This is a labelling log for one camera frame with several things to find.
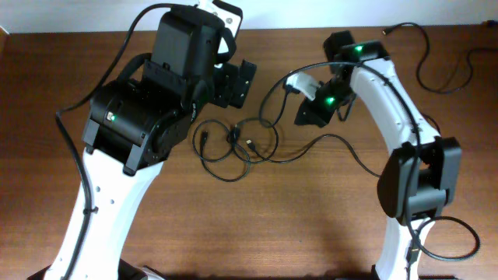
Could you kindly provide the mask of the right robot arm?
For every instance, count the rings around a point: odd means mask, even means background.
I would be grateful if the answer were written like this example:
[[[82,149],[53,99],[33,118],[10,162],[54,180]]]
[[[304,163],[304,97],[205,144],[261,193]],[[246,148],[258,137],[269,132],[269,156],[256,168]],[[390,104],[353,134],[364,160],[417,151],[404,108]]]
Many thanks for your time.
[[[389,154],[377,182],[387,226],[371,277],[417,279],[423,254],[442,260],[424,243],[454,200],[461,146],[454,137],[442,137],[418,111],[380,41],[357,43],[349,31],[341,31],[324,42],[324,52],[333,74],[329,82],[317,81],[304,69],[285,80],[287,88],[305,96],[295,123],[322,128],[354,98],[365,103]]]

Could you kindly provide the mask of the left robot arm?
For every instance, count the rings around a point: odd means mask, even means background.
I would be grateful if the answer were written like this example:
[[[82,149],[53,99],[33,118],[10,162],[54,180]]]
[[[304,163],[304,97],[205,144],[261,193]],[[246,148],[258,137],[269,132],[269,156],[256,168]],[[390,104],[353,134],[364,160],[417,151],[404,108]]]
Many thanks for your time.
[[[81,184],[54,262],[37,279],[158,279],[125,262],[122,249],[139,205],[171,150],[202,108],[243,106],[256,71],[232,65],[242,10],[223,1],[164,5],[153,49],[84,99],[85,148],[68,144]]]

